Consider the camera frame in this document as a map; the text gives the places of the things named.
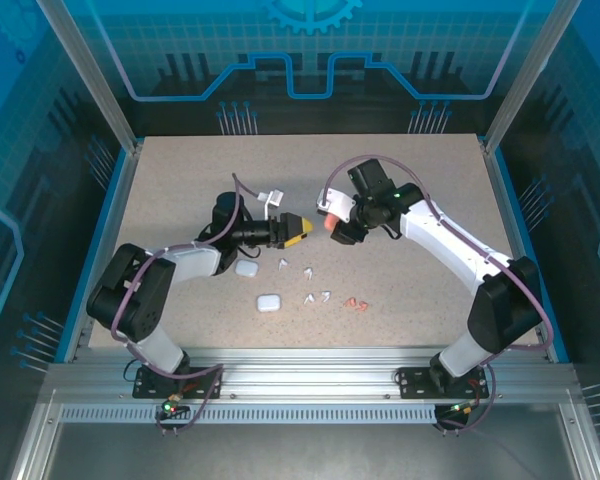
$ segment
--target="speckled work surface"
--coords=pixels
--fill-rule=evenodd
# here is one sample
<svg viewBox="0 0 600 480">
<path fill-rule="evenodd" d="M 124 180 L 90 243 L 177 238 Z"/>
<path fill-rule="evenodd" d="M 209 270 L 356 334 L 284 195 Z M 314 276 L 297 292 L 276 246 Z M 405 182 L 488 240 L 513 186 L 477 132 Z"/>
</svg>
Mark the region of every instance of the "speckled work surface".
<svg viewBox="0 0 600 480">
<path fill-rule="evenodd" d="M 471 298 L 456 277 L 419 245 L 373 231 L 362 245 L 329 239 L 315 201 L 333 168 L 350 157 L 382 154 L 409 165 L 438 205 L 478 238 L 510 254 L 474 135 L 311 135 L 147 138 L 118 243 L 147 248 L 184 243 L 210 221 L 216 196 L 233 188 L 231 172 L 256 191 L 285 192 L 279 212 L 308 217 L 314 232 L 287 250 L 263 249 L 255 278 L 225 274 L 175 285 L 162 324 L 185 346 L 416 346 L 453 342 L 466 328 Z M 406 174 L 386 171 L 397 185 Z M 334 187 L 353 194 L 343 172 Z M 262 204 L 250 197 L 255 218 Z M 278 271 L 280 258 L 289 266 Z M 303 275 L 313 268 L 313 280 Z M 332 292 L 322 303 L 320 292 Z M 262 314 L 256 297 L 278 293 L 282 308 Z M 308 293 L 316 302 L 307 306 Z M 351 296 L 370 304 L 345 309 Z M 90 345 L 110 346 L 96 325 Z"/>
</svg>

